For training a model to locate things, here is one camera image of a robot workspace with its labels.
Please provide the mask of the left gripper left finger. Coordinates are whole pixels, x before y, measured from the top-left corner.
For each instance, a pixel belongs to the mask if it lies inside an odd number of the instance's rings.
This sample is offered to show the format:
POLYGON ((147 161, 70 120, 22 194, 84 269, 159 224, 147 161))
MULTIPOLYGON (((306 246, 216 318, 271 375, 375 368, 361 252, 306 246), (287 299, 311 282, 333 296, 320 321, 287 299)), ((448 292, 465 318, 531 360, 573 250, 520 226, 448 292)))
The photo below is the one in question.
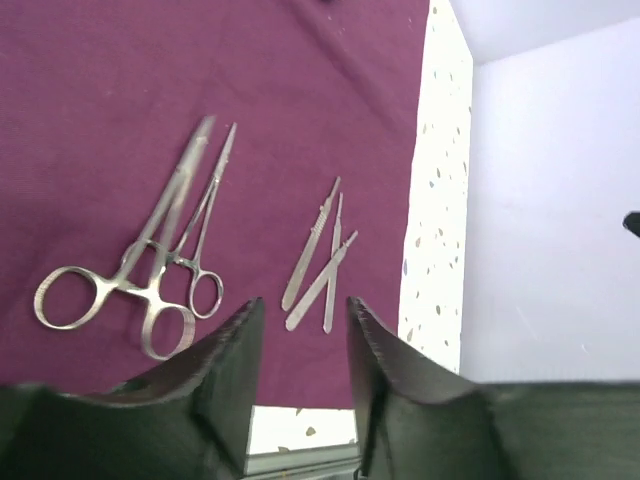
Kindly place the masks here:
POLYGON ((124 422, 123 479, 240 479, 248 463, 265 304, 103 396, 124 422))

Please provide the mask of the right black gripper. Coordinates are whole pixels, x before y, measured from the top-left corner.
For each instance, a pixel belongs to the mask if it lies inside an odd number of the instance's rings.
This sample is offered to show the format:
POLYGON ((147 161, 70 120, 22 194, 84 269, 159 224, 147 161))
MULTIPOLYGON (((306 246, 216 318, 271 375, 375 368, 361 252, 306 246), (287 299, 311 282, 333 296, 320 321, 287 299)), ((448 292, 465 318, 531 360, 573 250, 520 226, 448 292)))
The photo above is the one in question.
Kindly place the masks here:
POLYGON ((640 212, 629 212, 623 219, 623 227, 636 237, 640 237, 640 212))

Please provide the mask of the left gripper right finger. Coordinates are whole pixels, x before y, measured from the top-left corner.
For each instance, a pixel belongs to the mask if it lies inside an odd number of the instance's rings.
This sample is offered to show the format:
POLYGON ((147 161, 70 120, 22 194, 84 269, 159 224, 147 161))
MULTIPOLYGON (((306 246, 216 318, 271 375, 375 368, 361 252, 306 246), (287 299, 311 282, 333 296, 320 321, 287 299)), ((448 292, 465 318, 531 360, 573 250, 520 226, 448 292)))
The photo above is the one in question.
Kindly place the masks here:
POLYGON ((362 299, 348 299, 347 321, 358 478, 499 478, 480 389, 402 341, 362 299))

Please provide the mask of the purple cloth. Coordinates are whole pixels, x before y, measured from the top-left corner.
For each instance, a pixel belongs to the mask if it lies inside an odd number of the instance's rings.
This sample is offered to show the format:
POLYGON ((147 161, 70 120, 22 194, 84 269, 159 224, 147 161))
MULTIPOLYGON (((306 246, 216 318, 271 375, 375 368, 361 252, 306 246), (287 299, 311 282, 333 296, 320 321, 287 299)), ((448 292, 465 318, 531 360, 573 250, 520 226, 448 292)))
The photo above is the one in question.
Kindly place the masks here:
POLYGON ((205 336, 266 305, 257 403, 351 404, 345 313, 315 302, 294 331, 281 299, 333 188, 353 242, 338 304, 398 315, 425 1, 5 1, 1 5, 1 380, 108 390, 153 365, 144 300, 95 295, 172 176, 190 222, 231 148, 205 235, 169 236, 160 295, 195 304, 205 336))

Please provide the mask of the aluminium front rail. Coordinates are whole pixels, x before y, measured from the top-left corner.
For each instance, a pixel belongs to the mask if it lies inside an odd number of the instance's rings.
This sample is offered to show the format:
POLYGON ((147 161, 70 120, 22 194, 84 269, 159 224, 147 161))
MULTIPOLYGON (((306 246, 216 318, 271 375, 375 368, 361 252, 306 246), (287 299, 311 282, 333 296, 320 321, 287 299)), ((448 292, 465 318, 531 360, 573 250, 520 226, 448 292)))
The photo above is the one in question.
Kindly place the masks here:
POLYGON ((357 442, 251 455, 244 479, 353 479, 360 465, 357 442))

